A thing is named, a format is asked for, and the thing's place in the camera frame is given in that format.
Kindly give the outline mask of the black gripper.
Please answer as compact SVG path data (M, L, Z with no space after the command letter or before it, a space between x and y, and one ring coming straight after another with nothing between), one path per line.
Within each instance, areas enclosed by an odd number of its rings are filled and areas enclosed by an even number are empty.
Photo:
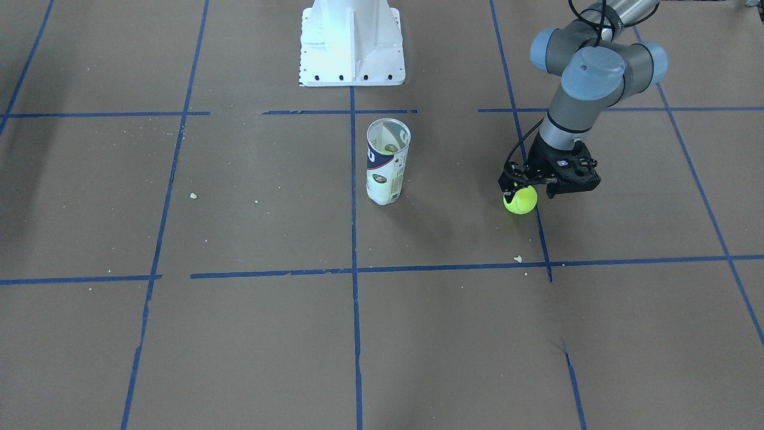
M565 149L556 149L543 139L541 133L533 139L526 161L526 176L537 177L585 177L589 174L585 161L589 153L585 152L584 141L574 138ZM532 186L515 183L507 194L508 204L532 204Z

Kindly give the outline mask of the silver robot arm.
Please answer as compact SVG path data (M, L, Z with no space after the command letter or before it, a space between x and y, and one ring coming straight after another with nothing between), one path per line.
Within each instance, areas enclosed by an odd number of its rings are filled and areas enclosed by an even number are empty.
M526 161L507 157L498 179L504 206L527 213L537 204L537 186L548 198L589 192L600 185L597 161L585 139L604 109L643 93L666 75L665 49L652 42L617 43L623 30L649 19L658 1L599 1L578 10L563 28L546 28L534 38L531 63L561 81L546 115L531 133Z

